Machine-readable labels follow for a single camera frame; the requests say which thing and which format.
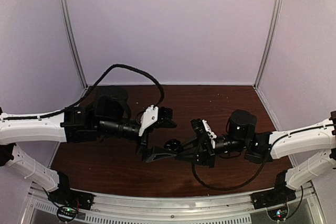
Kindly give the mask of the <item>black round earbud case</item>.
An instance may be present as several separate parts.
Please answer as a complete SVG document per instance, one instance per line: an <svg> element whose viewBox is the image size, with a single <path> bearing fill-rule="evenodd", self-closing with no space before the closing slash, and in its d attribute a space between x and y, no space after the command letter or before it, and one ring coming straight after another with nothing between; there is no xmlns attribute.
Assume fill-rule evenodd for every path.
<svg viewBox="0 0 336 224"><path fill-rule="evenodd" d="M166 150L180 153L183 151L182 143L177 139L170 139L164 144Z"/></svg>

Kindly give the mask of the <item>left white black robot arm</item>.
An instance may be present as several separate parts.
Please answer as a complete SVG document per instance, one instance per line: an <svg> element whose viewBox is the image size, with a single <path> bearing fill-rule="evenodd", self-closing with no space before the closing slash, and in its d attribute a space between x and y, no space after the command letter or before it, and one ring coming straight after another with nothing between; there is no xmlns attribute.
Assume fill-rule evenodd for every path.
<svg viewBox="0 0 336 224"><path fill-rule="evenodd" d="M118 137L137 144L136 152L147 152L148 134L158 128L175 128L173 111L150 105L139 122L132 120L128 92L122 87L106 86L96 91L94 101L46 114L10 115L1 113L1 166L12 167L24 178L39 184L64 205L76 197L68 177L28 156L20 142L51 141L82 143L100 137Z"/></svg>

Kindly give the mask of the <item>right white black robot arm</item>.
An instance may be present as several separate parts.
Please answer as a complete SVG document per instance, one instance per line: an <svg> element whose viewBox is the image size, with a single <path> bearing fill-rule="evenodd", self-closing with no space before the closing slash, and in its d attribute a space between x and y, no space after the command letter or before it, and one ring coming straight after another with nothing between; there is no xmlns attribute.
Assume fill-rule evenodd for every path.
<svg viewBox="0 0 336 224"><path fill-rule="evenodd" d="M175 158L190 163L194 178L211 190L231 191L245 187L261 173L267 162L316 150L316 154L300 165L277 175L269 199L279 204L290 191L335 168L335 112L322 122L290 131L257 133L256 116L245 110L235 110L231 114L223 135L216 135L205 120L192 120L191 124L196 133L196 138L190 141L192 147L179 150ZM216 157L232 152L244 152L246 160L260 164L250 179L233 187L215 187L200 179L196 165L214 167Z"/></svg>

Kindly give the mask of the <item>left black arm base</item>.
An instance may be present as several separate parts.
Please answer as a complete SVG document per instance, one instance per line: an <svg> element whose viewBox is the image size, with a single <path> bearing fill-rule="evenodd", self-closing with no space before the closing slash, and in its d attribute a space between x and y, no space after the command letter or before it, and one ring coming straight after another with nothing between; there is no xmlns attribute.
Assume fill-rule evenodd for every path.
<svg viewBox="0 0 336 224"><path fill-rule="evenodd" d="M70 188L69 178L62 172L57 172L59 182L58 188L45 193L48 200L56 206L56 217L59 221L68 223L73 221L79 214L79 210L90 210L94 195Z"/></svg>

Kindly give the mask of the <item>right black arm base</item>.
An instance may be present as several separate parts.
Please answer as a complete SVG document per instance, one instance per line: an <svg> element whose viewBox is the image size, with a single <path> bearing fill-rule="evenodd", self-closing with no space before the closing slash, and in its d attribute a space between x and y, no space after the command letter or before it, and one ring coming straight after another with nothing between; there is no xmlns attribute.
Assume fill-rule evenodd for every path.
<svg viewBox="0 0 336 224"><path fill-rule="evenodd" d="M301 197L299 203L295 210L290 210L288 202L297 199L297 197L296 190L287 187L286 172L285 170L277 175L273 189L252 193L250 196L254 209L267 208L268 217L277 223L285 222L293 217L303 201L304 189L303 186L300 186Z"/></svg>

